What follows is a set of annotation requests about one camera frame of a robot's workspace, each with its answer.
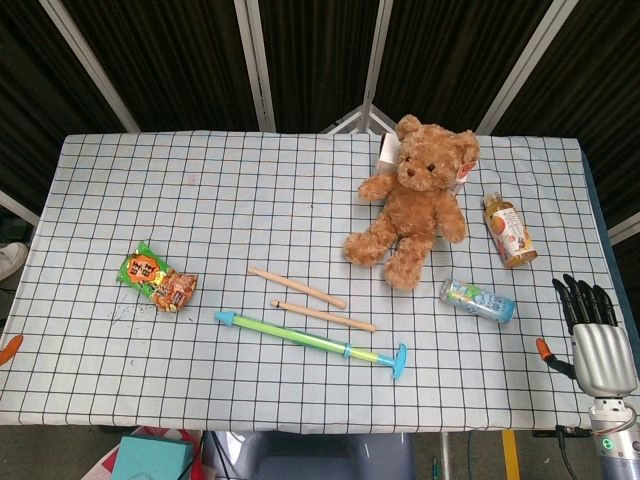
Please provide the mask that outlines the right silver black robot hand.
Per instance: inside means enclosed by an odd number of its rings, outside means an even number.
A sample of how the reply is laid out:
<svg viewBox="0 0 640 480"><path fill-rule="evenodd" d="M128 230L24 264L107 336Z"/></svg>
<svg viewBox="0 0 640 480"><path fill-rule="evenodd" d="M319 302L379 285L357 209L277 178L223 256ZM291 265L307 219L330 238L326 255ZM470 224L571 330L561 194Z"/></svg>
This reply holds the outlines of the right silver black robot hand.
<svg viewBox="0 0 640 480"><path fill-rule="evenodd" d="M624 398L638 387L631 345L619 326L611 298L598 285L565 274L554 278L571 339L573 362L554 355L544 339L536 348L547 366L575 380L593 398Z"/></svg>

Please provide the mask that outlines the left robot hand orange tip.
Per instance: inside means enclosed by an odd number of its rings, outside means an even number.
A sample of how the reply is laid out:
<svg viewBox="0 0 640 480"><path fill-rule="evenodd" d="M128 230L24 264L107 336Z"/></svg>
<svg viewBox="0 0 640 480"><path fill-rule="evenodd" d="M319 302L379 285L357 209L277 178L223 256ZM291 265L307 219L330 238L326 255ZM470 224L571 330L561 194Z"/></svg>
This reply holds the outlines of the left robot hand orange tip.
<svg viewBox="0 0 640 480"><path fill-rule="evenodd" d="M18 352L24 337L22 335L16 335L12 337L5 347L0 351L0 365L8 363Z"/></svg>

